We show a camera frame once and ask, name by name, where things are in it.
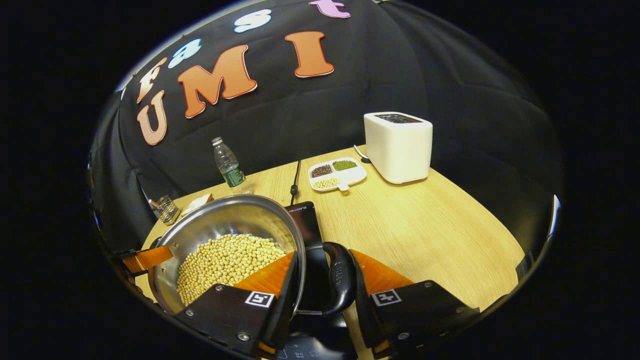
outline pot handle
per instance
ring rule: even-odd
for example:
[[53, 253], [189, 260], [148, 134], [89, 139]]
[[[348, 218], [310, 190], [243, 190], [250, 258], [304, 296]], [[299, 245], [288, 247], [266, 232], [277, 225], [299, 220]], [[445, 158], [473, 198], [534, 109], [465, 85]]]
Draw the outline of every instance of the pot handle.
[[344, 246], [325, 242], [322, 248], [330, 258], [331, 301], [322, 311], [322, 315], [328, 318], [345, 311], [355, 300], [356, 268], [350, 251]]

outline green bottle label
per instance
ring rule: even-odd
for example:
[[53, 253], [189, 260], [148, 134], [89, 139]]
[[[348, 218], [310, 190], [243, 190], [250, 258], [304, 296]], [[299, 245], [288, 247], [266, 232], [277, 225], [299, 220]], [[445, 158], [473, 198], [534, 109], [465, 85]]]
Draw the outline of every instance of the green bottle label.
[[235, 188], [244, 181], [244, 174], [240, 170], [240, 167], [237, 167], [226, 174], [222, 174], [222, 176], [225, 178], [230, 188]]

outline small box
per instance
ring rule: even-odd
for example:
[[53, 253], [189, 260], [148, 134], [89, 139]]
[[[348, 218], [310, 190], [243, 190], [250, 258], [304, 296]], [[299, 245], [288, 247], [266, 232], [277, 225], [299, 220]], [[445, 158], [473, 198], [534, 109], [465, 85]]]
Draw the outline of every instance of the small box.
[[186, 209], [182, 210], [182, 215], [187, 215], [188, 213], [192, 212], [193, 210], [199, 208], [200, 206], [203, 206], [204, 204], [213, 201], [213, 195], [211, 195], [210, 193], [208, 193], [207, 195], [203, 195], [197, 199], [195, 199], [194, 201], [191, 201], [191, 204], [189, 204], [189, 206], [187, 206]]
[[364, 115], [367, 157], [392, 184], [424, 179], [429, 175], [433, 125], [420, 118], [381, 112]]

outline stainless steel pot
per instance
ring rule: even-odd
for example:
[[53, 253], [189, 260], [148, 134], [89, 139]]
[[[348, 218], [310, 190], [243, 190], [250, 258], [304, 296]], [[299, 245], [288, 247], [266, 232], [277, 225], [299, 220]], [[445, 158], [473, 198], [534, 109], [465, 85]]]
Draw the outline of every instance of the stainless steel pot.
[[199, 244], [225, 234], [253, 234], [272, 238], [285, 253], [298, 258], [298, 293], [293, 313], [333, 316], [345, 310], [355, 299], [355, 266], [349, 252], [336, 243], [325, 243], [331, 258], [330, 277], [333, 298], [322, 311], [298, 309], [307, 271], [302, 234], [289, 212], [277, 202], [258, 195], [233, 195], [209, 202], [176, 222], [154, 245], [168, 245], [173, 257], [149, 270], [148, 279], [158, 304], [175, 315], [185, 308], [177, 291], [178, 268]]

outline power cord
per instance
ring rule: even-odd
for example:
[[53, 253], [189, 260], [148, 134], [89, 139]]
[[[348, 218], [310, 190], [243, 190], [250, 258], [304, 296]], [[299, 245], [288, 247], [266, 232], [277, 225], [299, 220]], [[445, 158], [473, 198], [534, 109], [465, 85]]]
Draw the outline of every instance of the power cord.
[[371, 164], [371, 160], [369, 160], [369, 158], [368, 158], [367, 156], [364, 156], [364, 154], [362, 154], [362, 153], [360, 152], [360, 149], [358, 149], [358, 147], [357, 147], [357, 146], [355, 146], [355, 145], [354, 145], [354, 146], [353, 146], [353, 148], [354, 148], [354, 149], [356, 149], [356, 151], [358, 152], [358, 154], [362, 157], [362, 158], [360, 159], [360, 161], [362, 161], [362, 162], [363, 162], [363, 163], [365, 163], [365, 164]]
[[291, 193], [291, 205], [293, 205], [293, 198], [298, 193], [298, 174], [300, 173], [300, 163], [301, 162], [302, 162], [301, 160], [298, 160], [298, 168], [296, 169], [296, 177], [293, 179], [293, 185], [291, 185], [291, 190], [289, 190], [289, 192]]

